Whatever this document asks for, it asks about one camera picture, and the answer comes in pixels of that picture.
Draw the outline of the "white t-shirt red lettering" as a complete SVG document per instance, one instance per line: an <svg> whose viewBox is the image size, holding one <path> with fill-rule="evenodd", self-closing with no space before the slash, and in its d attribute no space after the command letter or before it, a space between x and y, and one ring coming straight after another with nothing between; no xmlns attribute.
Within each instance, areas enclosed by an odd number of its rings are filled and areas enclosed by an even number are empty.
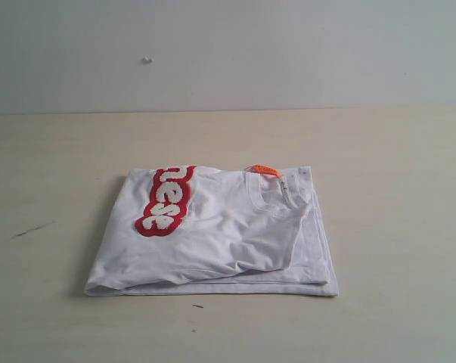
<svg viewBox="0 0 456 363"><path fill-rule="evenodd" d="M336 296L311 169L133 169L85 292Z"/></svg>

